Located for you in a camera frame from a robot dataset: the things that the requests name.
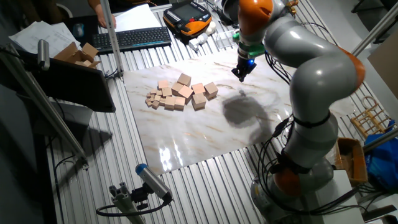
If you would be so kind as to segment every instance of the cardboard box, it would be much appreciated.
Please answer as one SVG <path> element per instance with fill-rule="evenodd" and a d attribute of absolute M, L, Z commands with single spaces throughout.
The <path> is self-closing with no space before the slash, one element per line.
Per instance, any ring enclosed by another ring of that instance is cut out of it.
<path fill-rule="evenodd" d="M 361 143 L 356 139 L 338 138 L 335 166 L 347 171 L 351 186 L 357 186 L 368 181 L 365 156 Z"/>
<path fill-rule="evenodd" d="M 89 43 L 85 44 L 81 50 L 78 50 L 76 44 L 72 42 L 68 47 L 59 52 L 54 59 L 89 68 L 96 68 L 97 64 L 100 63 L 94 61 L 94 57 L 97 53 L 98 50 Z"/>
<path fill-rule="evenodd" d="M 398 98 L 398 30 L 391 34 L 369 57 L 368 60 Z"/>

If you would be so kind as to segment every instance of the slotted metal table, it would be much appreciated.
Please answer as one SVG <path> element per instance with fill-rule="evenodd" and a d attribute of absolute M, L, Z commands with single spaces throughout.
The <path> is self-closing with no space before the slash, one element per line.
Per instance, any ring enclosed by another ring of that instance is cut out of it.
<path fill-rule="evenodd" d="M 163 26 L 165 24 L 162 13 L 170 6 L 152 8 L 155 17 Z M 296 19 L 301 23 L 314 22 L 326 27 L 309 0 L 300 2 Z M 216 22 L 216 32 L 233 29 L 222 26 L 215 13 L 213 13 L 213 20 Z M 315 26 L 306 27 L 316 35 L 336 43 L 333 37 L 323 29 Z M 100 29 L 100 32 L 106 32 L 106 29 Z M 215 38 L 216 34 L 209 37 L 207 43 L 199 48 L 198 53 L 174 37 L 169 47 L 124 52 L 121 54 L 123 67 L 125 70 L 139 70 L 232 49 L 232 47 L 219 49 L 215 44 Z M 96 60 L 101 61 L 99 69 L 102 69 L 104 73 L 115 71 L 113 54 L 97 56 Z M 55 188 L 53 167 L 50 165 L 53 197 L 59 223 L 63 223 L 62 216 L 65 223 L 129 223 L 127 218 L 106 218 L 97 216 L 95 213 L 96 208 L 112 204 L 109 186 L 118 186 L 120 182 L 125 182 L 130 190 L 141 187 L 142 180 L 136 175 L 135 167 L 140 163 L 147 163 L 124 83 L 120 78 L 112 78 L 108 81 L 108 85 L 116 112 L 94 112 L 91 117 L 90 127 L 83 141 L 83 148 L 88 155 L 89 169 L 82 169 L 81 164 L 75 159 L 69 159 L 58 167 L 60 202 Z M 356 112 L 339 119 L 340 136 L 364 141 L 349 119 L 365 110 L 361 99 L 367 95 L 375 97 L 364 83 L 356 93 L 350 96 L 355 104 Z M 381 113 L 379 119 L 384 118 L 385 114 Z M 59 139 L 54 140 L 52 146 L 54 159 L 50 149 L 47 149 L 49 164 L 53 162 L 56 164 L 72 154 Z M 277 139 L 273 146 L 281 149 L 282 143 Z M 251 201 L 249 189 L 255 176 L 254 169 L 259 150 L 259 146 L 245 147 L 161 175 L 160 178 L 170 187 L 175 201 L 171 206 L 158 212 L 144 215 L 146 222 L 264 223 L 265 220 Z M 160 203 L 156 196 L 150 195 L 149 208 L 158 207 Z"/>

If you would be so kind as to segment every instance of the metal pole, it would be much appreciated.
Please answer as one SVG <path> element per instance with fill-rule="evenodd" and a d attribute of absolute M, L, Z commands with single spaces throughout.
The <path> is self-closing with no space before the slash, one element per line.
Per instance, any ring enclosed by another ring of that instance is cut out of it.
<path fill-rule="evenodd" d="M 373 39 L 376 38 L 377 35 L 379 35 L 384 28 L 386 28 L 393 19 L 395 19 L 395 16 L 398 14 L 398 2 L 392 7 L 392 9 L 380 20 L 380 22 L 370 31 L 367 37 L 361 41 L 361 43 L 358 44 L 358 46 L 355 47 L 355 49 L 352 51 L 352 54 L 355 57 L 358 57 L 358 55 L 365 49 L 366 46 L 368 46 Z"/>
<path fill-rule="evenodd" d="M 390 141 L 391 139 L 395 138 L 398 136 L 398 128 L 393 129 L 392 131 L 389 131 L 386 134 L 383 134 L 382 136 L 378 137 L 377 139 L 373 140 L 369 144 L 365 145 L 363 147 L 363 152 L 367 153 L 370 150 Z"/>
<path fill-rule="evenodd" d="M 17 51 L 12 45 L 7 45 L 6 49 L 18 55 Z M 79 142 L 69 130 L 68 126 L 65 124 L 65 122 L 63 122 L 57 110 L 49 102 L 49 99 L 45 95 L 40 85 L 37 83 L 36 79 L 30 72 L 27 72 L 24 69 L 22 62 L 18 58 L 6 53 L 0 53 L 0 59 L 4 62 L 10 72 L 17 79 L 17 81 L 21 84 L 21 86 L 33 100 L 35 105 L 48 119 L 48 121 L 58 132 L 60 137 L 64 139 L 67 143 L 69 143 L 75 155 L 81 159 L 86 160 L 86 154 L 83 148 L 81 148 Z"/>
<path fill-rule="evenodd" d="M 108 29 L 109 38 L 111 40 L 112 50 L 114 59 L 116 61 L 116 66 L 118 68 L 118 73 L 120 77 L 123 77 L 123 66 L 120 58 L 120 49 L 118 44 L 118 38 L 116 37 L 116 32 L 114 31 L 114 24 L 112 20 L 112 12 L 109 6 L 108 0 L 101 0 L 101 7 L 104 13 L 106 28 Z"/>

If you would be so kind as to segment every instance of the person's hand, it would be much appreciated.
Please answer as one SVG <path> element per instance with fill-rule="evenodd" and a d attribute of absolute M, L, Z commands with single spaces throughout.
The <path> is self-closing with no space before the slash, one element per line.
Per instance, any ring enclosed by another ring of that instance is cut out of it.
<path fill-rule="evenodd" d="M 95 7 L 95 13 L 97 14 L 99 25 L 101 27 L 106 28 L 104 12 L 102 11 L 102 7 L 100 4 Z M 114 28 L 116 28 L 116 19 L 114 18 L 114 15 L 112 15 L 112 20 L 113 20 Z"/>

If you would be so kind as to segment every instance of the orange controller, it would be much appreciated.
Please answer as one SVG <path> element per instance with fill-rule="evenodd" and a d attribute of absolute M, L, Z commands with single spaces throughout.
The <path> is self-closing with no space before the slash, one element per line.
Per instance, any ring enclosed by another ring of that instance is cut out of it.
<path fill-rule="evenodd" d="M 211 14 L 201 5 L 190 2 L 165 10 L 163 20 L 173 32 L 194 38 L 206 31 L 211 22 Z"/>

